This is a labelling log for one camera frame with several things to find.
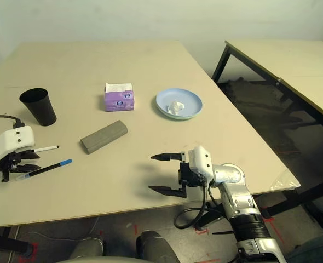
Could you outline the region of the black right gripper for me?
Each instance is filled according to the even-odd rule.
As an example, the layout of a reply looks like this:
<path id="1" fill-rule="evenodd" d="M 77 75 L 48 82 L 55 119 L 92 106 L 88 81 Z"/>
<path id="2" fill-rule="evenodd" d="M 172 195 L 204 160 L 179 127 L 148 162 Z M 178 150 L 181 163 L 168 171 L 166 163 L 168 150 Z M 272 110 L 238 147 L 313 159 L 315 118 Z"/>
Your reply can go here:
<path id="1" fill-rule="evenodd" d="M 180 161 L 178 170 L 178 183 L 181 186 L 178 190 L 173 190 L 167 186 L 149 186 L 148 188 L 165 196 L 187 198 L 187 187 L 200 187 L 203 191 L 206 189 L 206 179 L 203 175 L 192 171 L 189 163 L 186 163 L 185 152 L 179 153 L 160 153 L 151 157 L 158 161 Z"/>

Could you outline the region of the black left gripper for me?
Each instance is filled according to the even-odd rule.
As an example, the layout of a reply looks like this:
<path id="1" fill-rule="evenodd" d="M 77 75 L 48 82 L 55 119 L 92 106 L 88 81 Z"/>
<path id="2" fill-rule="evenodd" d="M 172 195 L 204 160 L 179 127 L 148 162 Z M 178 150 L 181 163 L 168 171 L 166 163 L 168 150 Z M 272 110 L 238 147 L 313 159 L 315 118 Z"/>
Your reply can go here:
<path id="1" fill-rule="evenodd" d="M 40 159 L 33 150 L 12 152 L 0 160 L 1 182 L 9 181 L 9 173 L 30 173 L 41 167 L 35 164 L 18 165 L 22 159 Z"/>

